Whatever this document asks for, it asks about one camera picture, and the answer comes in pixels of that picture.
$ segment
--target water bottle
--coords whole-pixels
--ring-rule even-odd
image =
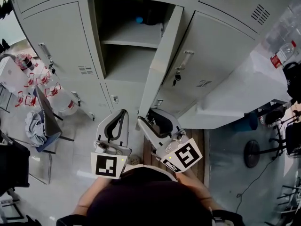
[[[271,62],[275,68],[278,68],[284,64],[294,53],[296,48],[296,43],[292,40],[290,43],[283,45],[280,50],[271,57]]]

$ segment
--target wooden floor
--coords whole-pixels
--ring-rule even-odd
[[[203,158],[199,160],[196,164],[192,166],[192,171],[194,174],[200,179],[201,182],[204,182],[204,157],[205,157],[205,143],[204,143],[204,130],[201,129],[185,129],[188,138],[193,138],[197,143]],[[166,165],[159,162],[155,156],[151,155],[152,145],[151,143],[144,137],[144,145],[143,145],[143,164],[144,165],[152,165],[159,167],[163,170],[174,174],[174,172],[169,169]]]

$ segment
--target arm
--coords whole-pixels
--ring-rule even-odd
[[[109,178],[97,178],[95,182],[85,191],[85,193],[80,197],[79,202],[72,214],[86,215],[87,210],[92,204],[94,198],[98,193],[103,190],[109,183],[111,179]]]
[[[203,183],[193,174],[191,169],[188,169],[184,173],[176,173],[177,180],[186,185],[201,201],[202,205],[208,210],[221,210],[221,206],[218,205],[212,198],[209,190]]]

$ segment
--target cable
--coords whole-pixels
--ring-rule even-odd
[[[238,211],[238,209],[239,209],[239,206],[240,206],[241,203],[243,202],[243,195],[245,194],[245,192],[250,188],[250,186],[251,186],[255,181],[257,181],[257,180],[262,176],[262,174],[264,173],[264,171],[268,168],[268,166],[269,166],[274,160],[270,161],[270,162],[266,165],[266,167],[264,168],[264,170],[262,171],[262,173],[259,175],[259,177],[256,178],[254,181],[252,181],[252,183],[250,183],[250,185],[249,185],[249,186],[248,186],[241,194],[237,194],[237,195],[236,195],[237,198],[240,198],[240,202],[239,202],[239,204],[238,204],[238,206],[237,206],[237,208],[236,208],[235,213],[237,213],[237,211]]]

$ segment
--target shelf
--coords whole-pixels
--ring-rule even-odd
[[[156,50],[153,48],[108,45],[105,70],[109,80],[145,83]]]
[[[135,20],[129,20],[105,24],[101,27],[99,34],[102,44],[158,48],[161,41],[161,29],[163,29],[162,24],[148,26],[139,24]]]

